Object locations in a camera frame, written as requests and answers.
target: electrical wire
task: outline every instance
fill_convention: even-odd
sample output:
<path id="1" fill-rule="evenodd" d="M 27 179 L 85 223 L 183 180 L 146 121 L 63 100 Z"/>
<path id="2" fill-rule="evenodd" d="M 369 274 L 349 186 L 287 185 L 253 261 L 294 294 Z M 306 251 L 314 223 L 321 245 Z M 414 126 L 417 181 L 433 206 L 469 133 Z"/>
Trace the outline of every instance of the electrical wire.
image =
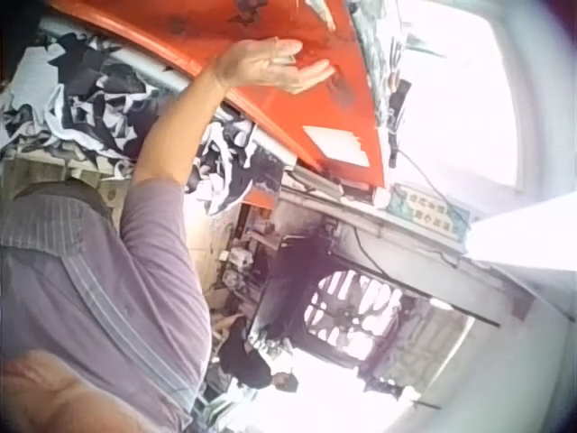
<path id="1" fill-rule="evenodd" d="M 461 219 L 461 221 L 463 221 L 465 223 L 465 225 L 467 226 L 467 228 L 469 230 L 471 230 L 471 225 L 469 224 L 469 221 L 467 221 L 465 219 L 465 217 L 463 215 L 461 215 L 459 212 L 457 212 L 457 209 L 455 208 L 455 206 L 453 205 L 453 203 L 451 203 L 451 201 L 447 198 L 447 196 L 445 194 L 443 194 L 441 191 L 439 191 L 439 189 L 433 184 L 433 182 L 428 178 L 428 176 L 425 174 L 425 172 L 418 166 L 418 164 L 416 162 L 413 161 L 413 159 L 408 156 L 406 153 L 404 153 L 403 151 L 401 151 L 400 149 L 397 150 L 398 153 L 400 153 L 401 155 L 403 155 L 407 161 L 410 162 L 410 164 L 415 167 L 415 169 L 419 172 L 419 174 L 423 177 L 423 179 L 425 179 L 426 183 L 428 184 L 429 187 L 431 187 L 431 189 L 436 193 L 437 196 L 439 196 L 440 198 L 443 199 L 444 203 L 447 205 L 447 207 L 451 210 L 451 212 L 455 215 L 457 215 L 459 217 L 459 219 Z"/>
<path id="2" fill-rule="evenodd" d="M 353 226 L 353 232 L 354 232 L 354 237 L 357 240 L 357 244 L 359 245 L 359 249 L 361 250 L 361 252 L 364 254 L 364 256 L 367 258 L 367 260 L 369 260 L 369 262 L 372 263 L 372 265 L 380 272 L 382 273 L 385 278 L 392 280 L 390 278 L 390 275 L 385 272 L 384 269 L 382 269 L 379 264 L 375 261 L 375 259 L 373 259 L 371 257 L 371 255 L 369 253 L 367 253 L 367 250 L 364 249 L 364 246 L 362 246 L 362 242 L 361 242 L 361 238 L 359 237 L 359 229 L 356 226 Z"/>
<path id="3" fill-rule="evenodd" d="M 418 166 L 418 164 L 416 162 L 413 161 L 413 159 L 408 156 L 406 153 L 404 153 L 403 151 L 401 151 L 400 149 L 397 149 L 397 152 L 400 153 L 401 155 L 403 155 L 408 162 L 410 162 L 410 164 L 415 167 L 415 169 L 419 172 L 419 174 L 423 177 L 423 179 L 425 179 L 426 183 L 428 184 L 428 186 L 436 193 L 436 195 L 438 195 L 443 202 L 447 205 L 447 207 L 451 210 L 451 213 L 457 215 L 459 217 L 459 219 L 461 219 L 466 227 L 471 230 L 471 225 L 469 224 L 469 221 L 467 221 L 463 215 L 461 215 L 459 212 L 457 212 L 457 209 L 455 208 L 455 206 L 453 205 L 453 203 L 451 203 L 451 201 L 447 198 L 447 196 L 445 194 L 443 194 L 441 191 L 439 191 L 439 189 L 433 184 L 433 182 L 428 178 L 428 176 L 425 174 L 425 172 Z M 361 238 L 359 237 L 359 230 L 357 229 L 356 226 L 353 227 L 353 231 L 354 231 L 354 237 L 356 238 L 357 244 L 359 245 L 359 249 L 361 250 L 361 252 L 363 253 L 363 255 L 367 258 L 367 260 L 369 260 L 369 262 L 372 263 L 372 265 L 379 270 L 380 273 L 382 273 L 386 278 L 390 279 L 390 276 L 379 266 L 379 264 L 371 257 L 371 255 L 367 252 L 367 250 L 364 249 L 364 246 L 362 245 L 361 242 Z M 461 263 L 461 259 L 463 257 L 463 254 L 459 254 L 459 256 L 457 256 L 457 259 L 455 262 L 451 262 L 450 260 L 448 260 L 445 255 L 443 253 L 441 253 L 440 251 L 433 251 L 433 250 L 427 250 L 429 253 L 434 253 L 437 254 L 441 260 L 443 262 L 445 262 L 446 264 L 448 264 L 449 266 L 451 266 L 453 269 L 458 269 L 459 268 L 459 264 Z"/>

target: person in black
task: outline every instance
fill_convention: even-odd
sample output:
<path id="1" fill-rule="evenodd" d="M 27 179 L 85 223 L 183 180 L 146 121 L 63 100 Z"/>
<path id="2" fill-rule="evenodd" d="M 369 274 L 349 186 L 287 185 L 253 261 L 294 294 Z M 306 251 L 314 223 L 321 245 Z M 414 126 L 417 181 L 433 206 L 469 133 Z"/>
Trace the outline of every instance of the person in black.
<path id="1" fill-rule="evenodd" d="M 237 317 L 229 329 L 229 336 L 218 351 L 220 367 L 239 383 L 260 390 L 274 385 L 279 391 L 296 392 L 298 380 L 293 373 L 271 374 L 267 362 L 246 341 L 246 317 Z"/>

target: person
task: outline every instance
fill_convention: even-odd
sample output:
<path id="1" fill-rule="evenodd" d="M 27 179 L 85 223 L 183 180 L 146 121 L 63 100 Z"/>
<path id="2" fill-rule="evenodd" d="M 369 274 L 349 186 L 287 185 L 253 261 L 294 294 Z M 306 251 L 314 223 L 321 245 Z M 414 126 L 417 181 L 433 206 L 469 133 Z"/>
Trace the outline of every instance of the person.
<path id="1" fill-rule="evenodd" d="M 220 368 L 240 384 L 255 390 L 273 385 L 277 390 L 297 392 L 298 379 L 293 373 L 272 374 L 258 350 L 246 340 L 246 317 L 234 315 L 215 324 L 227 336 L 218 350 Z"/>
<path id="2" fill-rule="evenodd" d="M 327 60 L 302 69 L 279 61 L 301 48 L 239 41 L 209 62 L 146 137 L 119 233 L 97 193 L 77 180 L 33 185 L 2 203 L 0 360 L 3 377 L 28 377 L 3 380 L 3 416 L 17 431 L 189 424 L 211 331 L 185 243 L 184 186 L 229 90 L 298 93 L 334 73 Z"/>

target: sign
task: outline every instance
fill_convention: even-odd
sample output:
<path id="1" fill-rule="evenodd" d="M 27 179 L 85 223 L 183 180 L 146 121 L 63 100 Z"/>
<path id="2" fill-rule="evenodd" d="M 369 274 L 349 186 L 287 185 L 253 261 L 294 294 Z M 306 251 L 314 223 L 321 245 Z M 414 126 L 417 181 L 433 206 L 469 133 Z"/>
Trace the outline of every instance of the sign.
<path id="1" fill-rule="evenodd" d="M 463 242 L 471 220 L 471 212 L 448 206 L 440 197 L 406 185 L 395 184 L 387 213 L 421 226 L 459 243 Z"/>

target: sleeve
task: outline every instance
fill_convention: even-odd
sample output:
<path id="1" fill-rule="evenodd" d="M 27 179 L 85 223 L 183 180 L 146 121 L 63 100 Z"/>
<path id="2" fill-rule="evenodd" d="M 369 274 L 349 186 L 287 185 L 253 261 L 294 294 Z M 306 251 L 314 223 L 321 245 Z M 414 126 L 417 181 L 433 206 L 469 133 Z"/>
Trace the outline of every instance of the sleeve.
<path id="1" fill-rule="evenodd" d="M 196 382 L 210 354 L 210 315 L 187 249 L 183 205 L 182 188 L 169 180 L 131 186 L 120 236 L 145 281 L 151 321 Z"/>
<path id="2" fill-rule="evenodd" d="M 188 259 L 183 206 L 183 190 L 169 180 L 146 180 L 129 188 L 120 236 L 135 260 L 163 267 L 167 258 Z"/>

